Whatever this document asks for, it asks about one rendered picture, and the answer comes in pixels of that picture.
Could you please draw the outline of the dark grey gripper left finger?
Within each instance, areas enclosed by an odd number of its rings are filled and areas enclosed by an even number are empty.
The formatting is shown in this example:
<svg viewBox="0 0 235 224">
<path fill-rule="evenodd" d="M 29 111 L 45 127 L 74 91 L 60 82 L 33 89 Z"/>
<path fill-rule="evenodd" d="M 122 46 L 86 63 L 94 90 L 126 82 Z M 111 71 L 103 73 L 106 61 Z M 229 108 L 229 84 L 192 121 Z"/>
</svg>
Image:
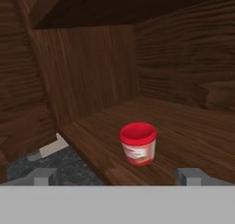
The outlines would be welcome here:
<svg viewBox="0 0 235 224">
<path fill-rule="evenodd" d="M 38 185 L 48 186 L 55 185 L 58 179 L 57 168 L 36 168 L 25 177 L 17 178 L 10 182 L 6 182 L 5 185 Z"/>
</svg>

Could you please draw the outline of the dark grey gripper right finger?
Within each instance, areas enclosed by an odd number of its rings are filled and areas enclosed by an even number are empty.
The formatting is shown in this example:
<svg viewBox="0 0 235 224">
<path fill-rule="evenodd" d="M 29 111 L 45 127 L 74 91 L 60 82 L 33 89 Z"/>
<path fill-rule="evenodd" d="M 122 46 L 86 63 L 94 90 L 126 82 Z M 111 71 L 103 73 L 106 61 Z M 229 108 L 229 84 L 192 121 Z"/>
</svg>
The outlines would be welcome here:
<svg viewBox="0 0 235 224">
<path fill-rule="evenodd" d="M 218 186 L 231 183 L 211 177 L 199 168 L 178 168 L 175 171 L 175 183 L 186 186 Z"/>
</svg>

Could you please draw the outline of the red jam jar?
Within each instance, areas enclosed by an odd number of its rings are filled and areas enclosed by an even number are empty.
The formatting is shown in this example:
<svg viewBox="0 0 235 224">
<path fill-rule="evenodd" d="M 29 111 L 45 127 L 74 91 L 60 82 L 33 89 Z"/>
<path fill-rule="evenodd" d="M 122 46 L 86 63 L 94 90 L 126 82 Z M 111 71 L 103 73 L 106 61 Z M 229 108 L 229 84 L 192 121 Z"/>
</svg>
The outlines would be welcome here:
<svg viewBox="0 0 235 224">
<path fill-rule="evenodd" d="M 119 138 L 130 164 L 143 166 L 154 160 L 158 131 L 147 122 L 132 122 L 119 132 Z"/>
</svg>

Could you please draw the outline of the dark wooden cabinet door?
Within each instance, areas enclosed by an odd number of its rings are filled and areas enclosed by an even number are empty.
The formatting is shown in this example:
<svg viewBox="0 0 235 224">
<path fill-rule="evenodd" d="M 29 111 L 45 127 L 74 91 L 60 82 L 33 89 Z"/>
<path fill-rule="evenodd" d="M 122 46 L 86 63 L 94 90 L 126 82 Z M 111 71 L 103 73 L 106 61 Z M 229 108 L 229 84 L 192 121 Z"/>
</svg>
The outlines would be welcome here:
<svg viewBox="0 0 235 224">
<path fill-rule="evenodd" d="M 6 166 L 56 140 L 15 0 L 0 0 L 0 184 Z"/>
</svg>

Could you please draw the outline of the dark wooden cabinet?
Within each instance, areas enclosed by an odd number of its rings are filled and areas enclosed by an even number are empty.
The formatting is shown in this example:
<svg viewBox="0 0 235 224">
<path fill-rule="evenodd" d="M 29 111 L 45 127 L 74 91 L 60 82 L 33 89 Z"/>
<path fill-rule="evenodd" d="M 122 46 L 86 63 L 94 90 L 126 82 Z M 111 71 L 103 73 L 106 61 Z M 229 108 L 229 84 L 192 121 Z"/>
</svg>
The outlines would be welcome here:
<svg viewBox="0 0 235 224">
<path fill-rule="evenodd" d="M 136 26 L 27 29 L 57 130 L 110 185 L 170 185 L 180 167 L 235 183 L 235 0 Z M 120 130 L 158 131 L 128 162 Z"/>
</svg>

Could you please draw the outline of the white rectangular block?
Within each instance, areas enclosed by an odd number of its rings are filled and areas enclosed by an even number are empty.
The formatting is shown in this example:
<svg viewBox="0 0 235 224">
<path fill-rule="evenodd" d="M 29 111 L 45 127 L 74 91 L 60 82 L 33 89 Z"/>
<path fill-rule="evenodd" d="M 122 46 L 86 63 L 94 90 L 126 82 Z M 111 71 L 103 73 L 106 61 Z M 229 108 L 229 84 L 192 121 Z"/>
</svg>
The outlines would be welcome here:
<svg viewBox="0 0 235 224">
<path fill-rule="evenodd" d="M 37 151 L 31 152 L 27 155 L 27 158 L 30 162 L 35 162 L 39 159 L 44 159 L 53 153 L 63 150 L 69 146 L 69 144 L 65 141 L 65 139 L 59 134 L 56 134 L 56 140 Z"/>
</svg>

